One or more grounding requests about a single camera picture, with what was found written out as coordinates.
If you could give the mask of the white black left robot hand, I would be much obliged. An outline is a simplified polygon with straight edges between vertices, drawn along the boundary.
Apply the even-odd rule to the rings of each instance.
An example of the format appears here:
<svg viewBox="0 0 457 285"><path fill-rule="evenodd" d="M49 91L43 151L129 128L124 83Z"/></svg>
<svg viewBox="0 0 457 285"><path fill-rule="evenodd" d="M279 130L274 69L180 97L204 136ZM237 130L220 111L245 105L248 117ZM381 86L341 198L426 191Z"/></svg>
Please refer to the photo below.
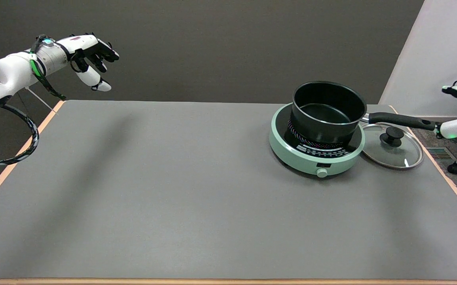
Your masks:
<svg viewBox="0 0 457 285"><path fill-rule="evenodd" d="M78 78L93 91L107 92L111 85L100 73L107 72L105 61L114 63L120 59L110 43L94 34L71 35L56 42L66 54L67 62Z"/></svg>

